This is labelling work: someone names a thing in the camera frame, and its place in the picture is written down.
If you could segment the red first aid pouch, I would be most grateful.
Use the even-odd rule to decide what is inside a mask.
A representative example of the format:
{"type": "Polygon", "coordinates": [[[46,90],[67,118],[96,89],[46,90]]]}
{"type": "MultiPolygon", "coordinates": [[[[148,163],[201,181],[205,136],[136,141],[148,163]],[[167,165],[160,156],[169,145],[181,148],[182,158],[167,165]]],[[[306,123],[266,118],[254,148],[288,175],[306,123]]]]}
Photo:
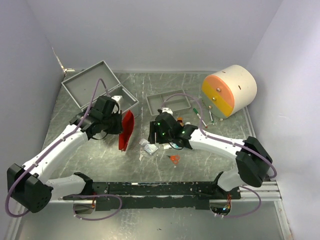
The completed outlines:
{"type": "Polygon", "coordinates": [[[129,110],[125,114],[121,124],[123,130],[118,138],[118,149],[125,152],[128,147],[129,140],[131,138],[135,125],[135,117],[131,110],[129,110]]]}

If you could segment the clear bag of pads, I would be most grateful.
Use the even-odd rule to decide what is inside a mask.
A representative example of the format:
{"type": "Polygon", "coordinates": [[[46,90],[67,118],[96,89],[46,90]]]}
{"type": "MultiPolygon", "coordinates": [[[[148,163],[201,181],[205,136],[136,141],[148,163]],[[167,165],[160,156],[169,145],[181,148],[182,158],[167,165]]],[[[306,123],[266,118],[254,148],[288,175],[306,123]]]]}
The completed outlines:
{"type": "Polygon", "coordinates": [[[158,150],[158,147],[155,144],[149,143],[149,141],[144,138],[139,141],[139,144],[149,155],[153,155],[158,150]]]}

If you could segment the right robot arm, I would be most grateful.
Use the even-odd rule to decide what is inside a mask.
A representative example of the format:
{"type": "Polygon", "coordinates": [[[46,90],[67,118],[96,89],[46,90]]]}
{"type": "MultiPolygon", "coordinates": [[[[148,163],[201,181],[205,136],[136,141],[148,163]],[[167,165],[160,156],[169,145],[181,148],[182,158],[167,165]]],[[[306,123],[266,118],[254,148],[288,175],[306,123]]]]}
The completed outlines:
{"type": "Polygon", "coordinates": [[[213,181],[211,192],[218,199],[243,185],[261,187],[273,162],[255,137],[234,139],[212,134],[192,124],[181,125],[168,112],[160,113],[149,123],[148,141],[173,143],[182,149],[202,150],[234,160],[235,166],[220,172],[213,181]]]}

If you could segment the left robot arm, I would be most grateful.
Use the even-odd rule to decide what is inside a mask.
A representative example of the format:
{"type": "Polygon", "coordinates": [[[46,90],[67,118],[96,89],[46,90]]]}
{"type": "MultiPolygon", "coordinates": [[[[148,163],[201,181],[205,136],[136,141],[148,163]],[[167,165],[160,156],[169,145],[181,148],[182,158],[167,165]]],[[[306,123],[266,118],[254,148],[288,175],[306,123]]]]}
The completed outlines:
{"type": "Polygon", "coordinates": [[[122,133],[122,100],[121,95],[98,97],[93,107],[75,115],[63,132],[38,155],[21,166],[14,163],[9,167],[5,205],[14,199],[28,212],[37,213],[51,199],[71,195],[89,199],[94,194],[90,177],[81,172],[57,179],[52,179],[51,175],[67,157],[96,134],[122,133]]]}

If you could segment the teal white bandage packet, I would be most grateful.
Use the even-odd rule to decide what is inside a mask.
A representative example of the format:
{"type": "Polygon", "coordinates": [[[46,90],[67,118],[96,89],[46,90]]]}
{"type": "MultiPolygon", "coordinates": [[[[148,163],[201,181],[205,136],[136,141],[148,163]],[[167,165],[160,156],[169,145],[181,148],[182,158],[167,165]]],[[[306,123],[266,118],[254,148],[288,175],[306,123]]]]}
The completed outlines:
{"type": "Polygon", "coordinates": [[[174,149],[174,147],[173,147],[171,144],[166,143],[166,144],[163,145],[163,149],[164,149],[164,150],[174,149]]]}

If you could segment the orange brown bottle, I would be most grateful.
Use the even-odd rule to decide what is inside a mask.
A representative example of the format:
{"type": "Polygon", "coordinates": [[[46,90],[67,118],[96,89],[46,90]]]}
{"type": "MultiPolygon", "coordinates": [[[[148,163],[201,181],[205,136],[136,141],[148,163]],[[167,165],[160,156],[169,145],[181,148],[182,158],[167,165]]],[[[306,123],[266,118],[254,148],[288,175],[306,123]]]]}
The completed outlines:
{"type": "Polygon", "coordinates": [[[177,118],[177,122],[178,122],[182,127],[191,124],[189,121],[184,121],[184,119],[183,119],[182,117],[178,117],[178,118],[177,118]]]}

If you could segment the orange small scissors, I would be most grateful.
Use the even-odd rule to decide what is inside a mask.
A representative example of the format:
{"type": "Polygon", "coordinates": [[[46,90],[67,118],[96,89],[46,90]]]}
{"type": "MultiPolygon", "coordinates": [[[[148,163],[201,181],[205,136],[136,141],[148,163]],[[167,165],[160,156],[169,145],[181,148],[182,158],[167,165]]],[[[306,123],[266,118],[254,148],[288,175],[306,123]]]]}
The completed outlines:
{"type": "Polygon", "coordinates": [[[179,155],[168,155],[167,156],[170,160],[171,160],[171,162],[173,163],[173,164],[175,164],[175,165],[177,165],[178,163],[179,163],[179,161],[180,161],[180,156],[179,155]]]}

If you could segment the grey divided tray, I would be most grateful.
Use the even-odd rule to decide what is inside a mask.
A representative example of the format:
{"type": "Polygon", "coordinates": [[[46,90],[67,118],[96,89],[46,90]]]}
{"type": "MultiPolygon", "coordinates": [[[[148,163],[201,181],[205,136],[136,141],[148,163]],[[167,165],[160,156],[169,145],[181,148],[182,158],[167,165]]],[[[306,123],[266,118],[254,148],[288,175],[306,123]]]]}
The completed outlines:
{"type": "Polygon", "coordinates": [[[183,89],[178,89],[163,93],[147,95],[146,102],[151,116],[156,116],[159,114],[158,109],[161,108],[164,102],[164,107],[171,109],[173,112],[186,110],[191,107],[191,104],[185,95],[176,95],[169,98],[170,96],[175,94],[185,94],[185,91],[183,89]]]}

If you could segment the green cap marker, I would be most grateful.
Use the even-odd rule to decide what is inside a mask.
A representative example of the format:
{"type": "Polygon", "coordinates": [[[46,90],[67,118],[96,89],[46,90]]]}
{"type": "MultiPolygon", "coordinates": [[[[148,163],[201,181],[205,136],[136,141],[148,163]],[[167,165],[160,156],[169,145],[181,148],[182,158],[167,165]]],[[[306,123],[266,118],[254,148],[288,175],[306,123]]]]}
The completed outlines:
{"type": "Polygon", "coordinates": [[[204,120],[202,120],[202,117],[201,117],[201,115],[199,114],[199,112],[197,111],[197,109],[196,109],[196,108],[193,108],[193,111],[194,111],[194,113],[197,115],[197,117],[199,118],[199,120],[201,121],[201,123],[203,124],[203,126],[204,126],[205,128],[208,128],[208,126],[206,125],[206,123],[204,122],[204,120]]]}

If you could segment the grey open storage case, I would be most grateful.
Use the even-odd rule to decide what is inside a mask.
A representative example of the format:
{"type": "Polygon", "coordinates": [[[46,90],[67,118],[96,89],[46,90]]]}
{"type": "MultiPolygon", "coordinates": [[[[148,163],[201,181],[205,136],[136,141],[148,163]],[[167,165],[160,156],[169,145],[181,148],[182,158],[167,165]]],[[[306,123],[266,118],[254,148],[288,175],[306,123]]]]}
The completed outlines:
{"type": "Polygon", "coordinates": [[[141,113],[137,98],[120,83],[105,61],[96,63],[61,84],[81,110],[89,105],[92,95],[96,100],[108,90],[111,97],[122,97],[120,108],[123,113],[131,111],[135,117],[141,113]]]}

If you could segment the beige cylinder drum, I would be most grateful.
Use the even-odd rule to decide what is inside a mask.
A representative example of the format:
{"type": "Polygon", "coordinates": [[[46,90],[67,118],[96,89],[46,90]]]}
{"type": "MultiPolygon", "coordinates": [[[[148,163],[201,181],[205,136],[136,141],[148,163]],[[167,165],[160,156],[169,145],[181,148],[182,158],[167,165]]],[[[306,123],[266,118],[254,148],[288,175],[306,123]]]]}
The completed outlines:
{"type": "Polygon", "coordinates": [[[231,65],[206,76],[201,86],[202,101],[220,119],[227,119],[255,99],[257,83],[240,65],[231,65]]]}

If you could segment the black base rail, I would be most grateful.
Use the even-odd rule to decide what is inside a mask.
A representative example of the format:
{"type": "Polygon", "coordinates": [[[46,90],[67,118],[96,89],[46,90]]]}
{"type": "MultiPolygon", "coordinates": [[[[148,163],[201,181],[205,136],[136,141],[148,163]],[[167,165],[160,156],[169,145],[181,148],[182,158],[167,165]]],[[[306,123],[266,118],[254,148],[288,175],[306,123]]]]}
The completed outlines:
{"type": "Polygon", "coordinates": [[[239,188],[229,192],[219,190],[214,181],[187,182],[94,182],[88,192],[88,200],[95,200],[97,211],[118,209],[119,201],[113,197],[93,197],[116,195],[122,200],[122,209],[153,208],[195,208],[209,210],[210,201],[225,203],[228,195],[233,200],[241,198],[239,188]]]}

